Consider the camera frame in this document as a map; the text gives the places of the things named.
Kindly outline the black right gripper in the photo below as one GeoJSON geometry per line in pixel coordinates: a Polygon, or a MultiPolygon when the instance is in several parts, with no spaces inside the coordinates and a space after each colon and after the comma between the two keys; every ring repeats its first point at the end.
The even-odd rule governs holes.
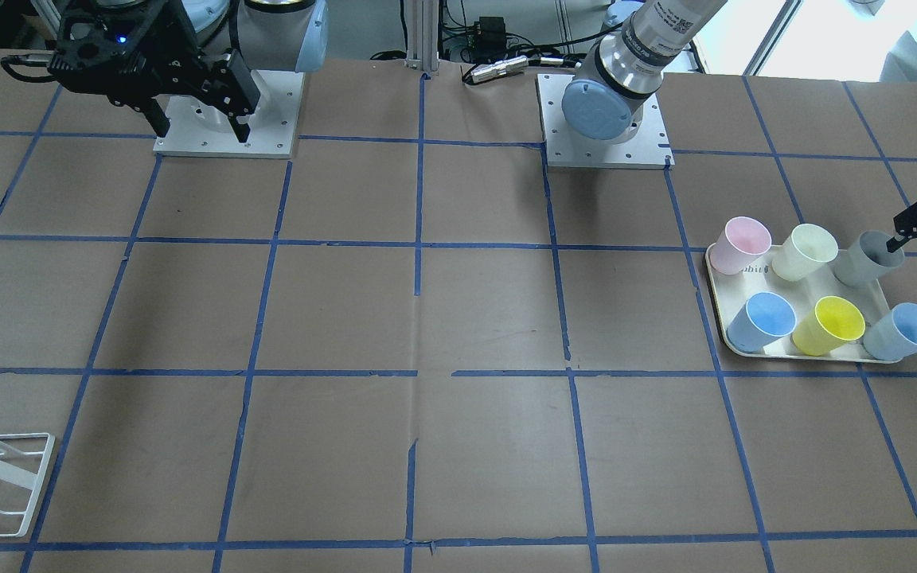
{"type": "Polygon", "coordinates": [[[142,113],[158,138],[171,122],[155,97],[193,95],[226,116],[240,144],[259,106],[240,50],[203,71],[197,34],[181,1],[67,1],[48,73],[73,93],[106,96],[142,113]]]}

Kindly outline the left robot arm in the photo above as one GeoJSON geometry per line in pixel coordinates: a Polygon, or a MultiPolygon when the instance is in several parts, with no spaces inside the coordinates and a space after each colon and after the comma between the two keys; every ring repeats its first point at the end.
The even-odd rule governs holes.
{"type": "MultiPolygon", "coordinates": [[[[568,126],[589,140],[626,137],[643,104],[662,86],[663,72],[716,16],[724,1],[644,1],[602,33],[564,89],[568,126]]],[[[917,202],[894,217],[896,251],[917,239],[917,202]]]]}

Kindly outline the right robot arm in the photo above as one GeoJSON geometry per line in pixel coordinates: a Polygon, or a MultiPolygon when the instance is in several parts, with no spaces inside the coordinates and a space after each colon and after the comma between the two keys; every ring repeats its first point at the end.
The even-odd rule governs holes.
{"type": "Polygon", "coordinates": [[[171,121],[158,98],[192,98],[244,144],[262,107],[259,72],[320,69],[327,14],[324,1],[230,1],[220,44],[207,49],[181,1],[69,1],[46,68],[66,90],[142,114],[159,137],[171,121]]]}

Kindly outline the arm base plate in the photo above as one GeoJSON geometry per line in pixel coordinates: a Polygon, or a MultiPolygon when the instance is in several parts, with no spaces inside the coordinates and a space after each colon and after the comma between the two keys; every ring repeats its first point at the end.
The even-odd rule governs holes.
{"type": "Polygon", "coordinates": [[[612,140],[579,134],[565,119],[561,102],[571,75],[537,77],[540,121],[547,163],[560,168],[637,168],[662,170],[673,166],[673,152],[656,95],[639,109],[641,119],[612,140]]]}
{"type": "Polygon", "coordinates": [[[174,157],[288,159],[294,152],[296,126],[306,73],[254,70],[261,98],[255,114],[245,119],[248,140],[239,142],[228,116],[187,95],[174,95],[165,110],[171,122],[157,138],[153,152],[174,157]]]}

